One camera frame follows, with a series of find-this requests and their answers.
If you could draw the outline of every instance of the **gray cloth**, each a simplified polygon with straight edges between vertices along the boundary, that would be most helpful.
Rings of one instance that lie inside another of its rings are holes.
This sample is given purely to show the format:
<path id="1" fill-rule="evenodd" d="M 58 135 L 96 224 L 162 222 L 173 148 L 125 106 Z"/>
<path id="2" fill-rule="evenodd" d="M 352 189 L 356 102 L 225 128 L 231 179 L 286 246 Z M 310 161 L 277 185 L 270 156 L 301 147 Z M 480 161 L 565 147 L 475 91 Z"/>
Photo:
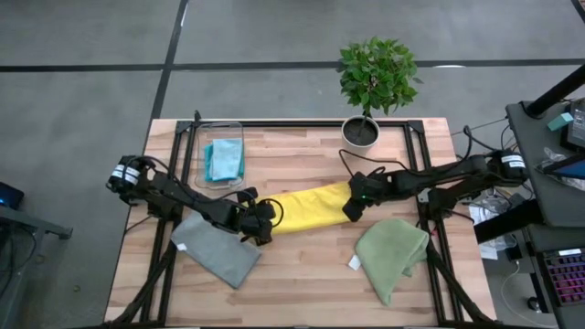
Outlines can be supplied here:
<path id="1" fill-rule="evenodd" d="M 197 263 L 234 289 L 244 282 L 261 251 L 236 234 L 214 228 L 196 211 L 173 231 L 171 240 Z"/>

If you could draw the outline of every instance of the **black metal frame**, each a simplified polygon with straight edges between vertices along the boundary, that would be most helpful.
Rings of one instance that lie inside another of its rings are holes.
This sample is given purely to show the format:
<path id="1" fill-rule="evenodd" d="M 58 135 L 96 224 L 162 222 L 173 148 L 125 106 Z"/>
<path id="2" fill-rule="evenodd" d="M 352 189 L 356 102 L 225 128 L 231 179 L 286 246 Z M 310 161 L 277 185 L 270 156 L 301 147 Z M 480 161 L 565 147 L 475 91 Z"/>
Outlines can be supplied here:
<path id="1" fill-rule="evenodd" d="M 251 127 L 341 127 L 343 124 L 342 120 L 326 120 L 326 121 L 316 121 L 316 120 L 308 120 L 308 121 L 242 121 L 242 126 L 244 128 L 251 128 Z M 405 146 L 407 149 L 407 154 L 409 158 L 409 165 L 412 169 L 418 169 L 419 165 L 417 164 L 416 160 L 416 153 L 414 149 L 414 142 L 412 139 L 412 134 L 416 133 L 420 142 L 420 150 L 422 156 L 423 166 L 425 168 L 431 167 L 431 156 L 429 153 L 429 148 L 426 141 L 426 136 L 424 132 L 424 126 L 422 121 L 418 120 L 411 120 L 411 121 L 380 121 L 380 127 L 396 127 L 402 129 L 404 132 L 405 137 Z M 171 148 L 171 156 L 169 162 L 169 168 L 172 171 L 172 174 L 175 173 L 176 163 L 178 159 L 178 152 L 179 146 L 181 144 L 182 136 L 184 133 L 188 132 L 187 142 L 186 142 L 186 154 L 185 160 L 183 164 L 183 171 L 181 174 L 181 182 L 186 183 L 189 175 L 189 167 L 191 163 L 191 158 L 193 154 L 193 146 L 196 136 L 196 130 L 199 125 L 199 121 L 196 119 L 193 121 L 179 121 L 176 123 L 175 127 L 175 137 L 173 140 L 173 146 Z M 420 224 L 422 229 L 430 232 L 429 229 L 429 220 L 433 220 L 433 218 L 425 218 L 423 215 L 422 204 L 420 200 L 417 199 L 417 208 L 419 210 L 419 217 L 420 217 Z M 181 218 L 167 218 L 166 220 L 160 220 L 157 228 L 156 233 L 154 236 L 154 246 L 153 246 L 153 253 L 151 256 L 150 262 L 150 269 L 149 269 L 149 276 L 153 274 L 154 268 L 158 264 L 161 258 L 161 252 L 163 248 L 163 240 L 165 231 L 167 228 L 167 223 L 169 221 L 173 222 L 173 228 L 176 228 L 180 223 Z M 451 272 L 453 272 L 452 266 L 452 259 L 451 253 L 449 251 L 449 243 L 447 241 L 447 234 L 445 231 L 445 226 L 442 224 L 442 221 L 436 220 L 437 223 L 437 231 L 439 242 L 441 245 L 441 257 L 445 261 L 446 266 L 449 268 Z M 164 327 L 166 316 L 168 312 L 168 304 L 170 298 L 170 292 L 172 287 L 172 279 L 173 279 L 173 271 L 175 267 L 175 256 L 176 256 L 176 247 L 173 243 L 169 243 L 168 249 L 171 249 L 171 258 L 172 261 L 168 264 L 165 268 L 165 278 L 163 282 L 163 289 L 159 304 L 159 312 L 157 315 L 156 320 L 152 320 L 150 317 L 150 312 L 152 309 L 152 292 L 149 296 L 145 299 L 144 304 L 142 305 L 142 312 L 140 314 L 139 322 L 137 323 L 130 323 L 130 324 L 116 324 L 113 327 L 143 327 L 143 328 L 153 328 L 153 327 Z M 439 278 L 437 275 L 437 269 L 433 264 L 427 262 L 428 269 L 429 269 L 429 279 L 431 284 L 431 291 L 432 291 L 432 298 L 434 302 L 435 313 L 437 315 L 438 324 L 441 325 L 448 321 L 446 319 L 445 308 L 442 301 L 441 296 L 441 285 L 439 283 Z M 460 302 L 457 300 L 455 294 L 450 290 L 450 297 L 451 303 L 453 308 L 453 315 L 454 321 L 461 322 L 463 321 L 463 312 L 461 308 Z"/>

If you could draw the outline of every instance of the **green cloth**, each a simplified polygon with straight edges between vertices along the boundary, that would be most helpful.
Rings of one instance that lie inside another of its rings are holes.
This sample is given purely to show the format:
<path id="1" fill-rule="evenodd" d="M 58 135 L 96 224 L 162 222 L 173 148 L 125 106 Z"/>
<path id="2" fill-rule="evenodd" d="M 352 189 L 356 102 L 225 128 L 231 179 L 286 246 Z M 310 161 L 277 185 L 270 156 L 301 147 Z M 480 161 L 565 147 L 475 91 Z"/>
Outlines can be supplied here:
<path id="1" fill-rule="evenodd" d="M 427 259 L 427 243 L 429 234 L 402 219 L 376 223 L 357 242 L 357 256 L 386 306 L 400 274 L 411 277 L 412 266 Z"/>

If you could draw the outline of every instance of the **concrete floor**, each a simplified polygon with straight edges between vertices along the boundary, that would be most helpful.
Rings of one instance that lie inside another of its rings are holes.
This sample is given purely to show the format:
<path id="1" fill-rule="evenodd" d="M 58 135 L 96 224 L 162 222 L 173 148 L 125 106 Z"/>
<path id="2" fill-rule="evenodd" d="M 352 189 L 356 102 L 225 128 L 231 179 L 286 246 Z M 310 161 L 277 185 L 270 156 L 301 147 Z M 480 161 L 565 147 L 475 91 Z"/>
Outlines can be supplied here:
<path id="1" fill-rule="evenodd" d="M 0 0 L 0 65 L 162 64 L 179 2 Z M 175 62 L 336 60 L 345 43 L 373 35 L 399 37 L 424 60 L 584 58 L 583 29 L 569 0 L 191 0 Z M 396 116 L 447 117 L 456 133 L 504 118 L 507 103 L 534 99 L 575 68 L 420 69 L 420 95 Z M 27 193 L 25 211 L 74 227 L 71 240 L 49 239 L 44 247 L 21 327 L 101 322 L 128 212 L 104 184 L 122 154 L 143 150 L 160 77 L 0 73 L 0 181 Z M 195 109 L 217 118 L 356 112 L 330 69 L 173 72 L 161 117 L 191 117 Z M 504 127 L 499 122 L 474 134 L 498 145 Z M 464 136 L 453 141 L 462 154 Z M 485 266 L 498 318 L 529 325 L 499 296 L 514 266 Z M 507 288 L 515 310 L 554 323 L 524 306 L 533 294 L 526 276 Z"/>

